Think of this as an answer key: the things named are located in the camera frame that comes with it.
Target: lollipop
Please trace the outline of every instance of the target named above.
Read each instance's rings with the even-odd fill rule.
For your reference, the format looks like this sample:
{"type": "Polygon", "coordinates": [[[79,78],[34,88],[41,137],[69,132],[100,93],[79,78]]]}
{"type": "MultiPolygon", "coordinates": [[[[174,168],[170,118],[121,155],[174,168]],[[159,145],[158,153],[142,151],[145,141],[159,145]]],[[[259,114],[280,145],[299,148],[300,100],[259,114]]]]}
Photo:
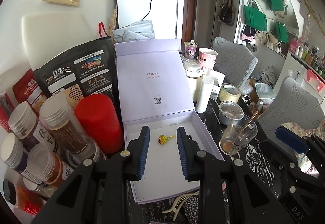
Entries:
{"type": "Polygon", "coordinates": [[[173,137],[175,137],[176,135],[172,135],[172,136],[169,136],[169,137],[167,137],[167,136],[165,136],[165,135],[160,135],[159,137],[158,137],[158,143],[159,144],[165,144],[170,138],[173,138],[173,137]]]}

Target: power cord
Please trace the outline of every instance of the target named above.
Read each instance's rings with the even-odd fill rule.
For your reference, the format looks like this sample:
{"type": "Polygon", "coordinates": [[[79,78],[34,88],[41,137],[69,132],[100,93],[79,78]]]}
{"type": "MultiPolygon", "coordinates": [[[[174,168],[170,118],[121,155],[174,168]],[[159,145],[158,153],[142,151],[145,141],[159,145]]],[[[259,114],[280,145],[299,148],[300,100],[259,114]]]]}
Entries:
{"type": "Polygon", "coordinates": [[[150,1],[150,9],[149,9],[149,12],[146,14],[146,16],[143,17],[143,19],[141,21],[143,21],[144,18],[146,18],[148,16],[148,14],[150,13],[150,11],[151,11],[151,3],[152,3],[152,0],[150,1]]]}

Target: gray chair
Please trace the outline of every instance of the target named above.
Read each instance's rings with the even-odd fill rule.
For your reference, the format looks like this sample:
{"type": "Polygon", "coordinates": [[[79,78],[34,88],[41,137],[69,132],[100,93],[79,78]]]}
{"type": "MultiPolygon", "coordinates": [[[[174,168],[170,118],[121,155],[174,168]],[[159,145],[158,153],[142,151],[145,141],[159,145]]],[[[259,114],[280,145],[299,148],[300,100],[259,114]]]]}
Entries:
{"type": "Polygon", "coordinates": [[[303,129],[315,129],[325,115],[317,98],[301,88],[287,76],[272,104],[259,117],[258,122],[269,139],[288,153],[293,151],[275,136],[280,123],[295,122],[303,129]]]}
{"type": "Polygon", "coordinates": [[[215,67],[225,74],[229,83],[241,88],[253,72],[257,58],[246,46],[221,37],[213,40],[212,49],[218,53],[215,67]]]}

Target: packing tape roll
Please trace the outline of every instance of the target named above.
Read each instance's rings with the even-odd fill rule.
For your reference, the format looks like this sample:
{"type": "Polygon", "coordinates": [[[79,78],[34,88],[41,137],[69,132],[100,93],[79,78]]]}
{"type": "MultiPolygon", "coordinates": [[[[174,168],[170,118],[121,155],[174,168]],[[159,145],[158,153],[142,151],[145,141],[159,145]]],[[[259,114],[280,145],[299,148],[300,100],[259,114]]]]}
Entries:
{"type": "Polygon", "coordinates": [[[239,88],[235,87],[232,84],[222,84],[220,92],[219,92],[219,99],[220,101],[232,101],[234,103],[237,103],[238,99],[241,96],[241,91],[239,88]]]}

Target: qr code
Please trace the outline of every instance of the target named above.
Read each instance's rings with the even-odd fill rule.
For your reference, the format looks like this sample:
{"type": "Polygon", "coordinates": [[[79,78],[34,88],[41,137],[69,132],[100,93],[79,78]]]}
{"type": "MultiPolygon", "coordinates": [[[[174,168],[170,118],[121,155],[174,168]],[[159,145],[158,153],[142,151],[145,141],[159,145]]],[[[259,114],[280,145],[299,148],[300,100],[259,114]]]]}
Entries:
{"type": "Polygon", "coordinates": [[[161,98],[155,98],[155,104],[161,104],[161,98]]]}

